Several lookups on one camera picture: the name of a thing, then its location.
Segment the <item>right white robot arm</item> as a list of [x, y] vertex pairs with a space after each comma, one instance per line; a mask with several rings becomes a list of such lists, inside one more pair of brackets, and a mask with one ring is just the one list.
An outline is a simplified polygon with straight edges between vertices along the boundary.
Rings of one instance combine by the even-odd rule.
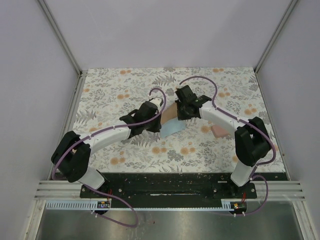
[[257, 162], [274, 150], [263, 120], [259, 117], [241, 119], [216, 106], [210, 97], [198, 97], [188, 85], [178, 88], [175, 94], [178, 120], [211, 121], [234, 138], [238, 163], [230, 176], [233, 182], [228, 184], [227, 191], [231, 197], [239, 198], [245, 193], [245, 184], [252, 178]]

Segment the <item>pink glasses case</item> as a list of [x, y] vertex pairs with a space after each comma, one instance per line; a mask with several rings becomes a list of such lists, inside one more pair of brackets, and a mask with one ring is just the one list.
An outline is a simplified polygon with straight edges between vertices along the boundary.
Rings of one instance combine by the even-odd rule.
[[229, 135], [228, 131], [216, 124], [211, 127], [211, 131], [215, 138], [223, 138]]

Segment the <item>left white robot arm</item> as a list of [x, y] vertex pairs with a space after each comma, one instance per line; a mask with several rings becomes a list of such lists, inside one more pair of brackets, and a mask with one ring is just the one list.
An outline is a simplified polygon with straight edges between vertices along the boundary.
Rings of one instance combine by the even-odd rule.
[[73, 130], [67, 132], [51, 157], [54, 169], [59, 170], [70, 183], [89, 186], [96, 197], [106, 196], [109, 186], [105, 183], [105, 177], [89, 166], [91, 155], [109, 145], [138, 136], [143, 131], [158, 133], [165, 106], [165, 99], [155, 97], [145, 101], [139, 109], [120, 117], [114, 126], [95, 130], [88, 135]]

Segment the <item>blue cleaning cloth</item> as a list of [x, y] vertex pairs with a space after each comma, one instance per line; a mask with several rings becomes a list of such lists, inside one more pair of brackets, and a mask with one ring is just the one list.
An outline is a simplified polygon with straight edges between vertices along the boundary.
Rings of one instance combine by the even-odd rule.
[[161, 126], [160, 137], [166, 138], [172, 134], [178, 133], [186, 128], [186, 123], [177, 118], [170, 119]]

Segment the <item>flag pattern glasses case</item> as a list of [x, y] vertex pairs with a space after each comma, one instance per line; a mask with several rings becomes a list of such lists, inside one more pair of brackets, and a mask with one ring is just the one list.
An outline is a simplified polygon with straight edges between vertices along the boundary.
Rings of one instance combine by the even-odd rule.
[[176, 117], [177, 117], [177, 104], [174, 102], [162, 112], [160, 124], [164, 125], [165, 123], [167, 123], [172, 119], [175, 119]]

